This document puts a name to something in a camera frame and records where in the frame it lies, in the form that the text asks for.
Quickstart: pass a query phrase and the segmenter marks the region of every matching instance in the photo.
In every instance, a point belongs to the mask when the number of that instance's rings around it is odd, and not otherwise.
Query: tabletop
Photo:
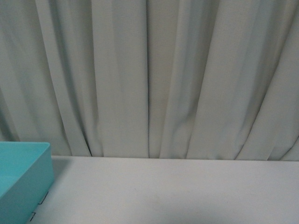
[[[28,224],[298,224],[299,162],[53,156]]]

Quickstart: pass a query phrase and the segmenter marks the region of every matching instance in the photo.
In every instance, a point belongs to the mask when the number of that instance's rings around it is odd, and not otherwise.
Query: tray side
[[[54,173],[48,145],[27,172],[0,199],[1,222],[26,223],[53,181]]]

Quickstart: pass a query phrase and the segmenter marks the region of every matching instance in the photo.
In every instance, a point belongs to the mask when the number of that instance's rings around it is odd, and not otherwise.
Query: white surface
[[[53,156],[30,224],[297,224],[299,162]]]

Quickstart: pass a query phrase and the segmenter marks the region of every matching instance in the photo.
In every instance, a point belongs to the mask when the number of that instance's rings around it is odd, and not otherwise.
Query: plastic tray
[[[26,223],[53,181],[49,143],[0,142],[0,223]]]

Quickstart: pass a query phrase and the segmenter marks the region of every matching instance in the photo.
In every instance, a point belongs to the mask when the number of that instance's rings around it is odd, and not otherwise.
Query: white curtain
[[[0,140],[299,161],[298,0],[0,0]]]

